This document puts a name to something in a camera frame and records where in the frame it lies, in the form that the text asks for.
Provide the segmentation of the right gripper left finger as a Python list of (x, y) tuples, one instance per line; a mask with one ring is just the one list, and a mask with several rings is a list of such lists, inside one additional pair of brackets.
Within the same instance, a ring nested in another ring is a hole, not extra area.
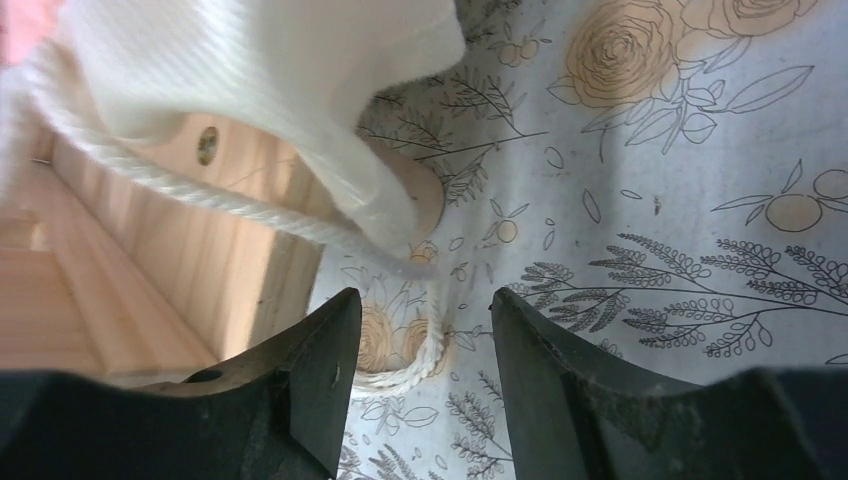
[(57, 370), (1, 375), (5, 479), (332, 479), (361, 300), (340, 291), (293, 327), (180, 383), (133, 389)]

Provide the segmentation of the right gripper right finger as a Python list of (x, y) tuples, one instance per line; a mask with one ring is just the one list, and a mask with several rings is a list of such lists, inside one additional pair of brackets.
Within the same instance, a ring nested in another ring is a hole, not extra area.
[(843, 479), (847, 373), (753, 368), (706, 386), (608, 354), (509, 289), (491, 303), (520, 479)]

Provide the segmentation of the wooden pet bed frame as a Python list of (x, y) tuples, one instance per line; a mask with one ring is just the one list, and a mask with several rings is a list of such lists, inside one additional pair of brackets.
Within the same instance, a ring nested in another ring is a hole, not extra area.
[(186, 206), (27, 129), (1, 207), (1, 366), (177, 381), (306, 313), (320, 246)]

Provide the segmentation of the pink patterned bed cushion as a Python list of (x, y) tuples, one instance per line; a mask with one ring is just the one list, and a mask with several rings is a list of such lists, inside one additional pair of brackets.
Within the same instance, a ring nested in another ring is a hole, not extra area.
[[(399, 178), (358, 137), (373, 96), (455, 66), (452, 1), (62, 1), (53, 24), (1, 70), (1, 195), (15, 190), (41, 125), (95, 163), (185, 205), (347, 248), (426, 286), (425, 338), (409, 365), (356, 373), (357, 397), (404, 394), (444, 355), (434, 265), (396, 256), (419, 221)], [(142, 158), (188, 116), (232, 119), (289, 143), (347, 226)]]

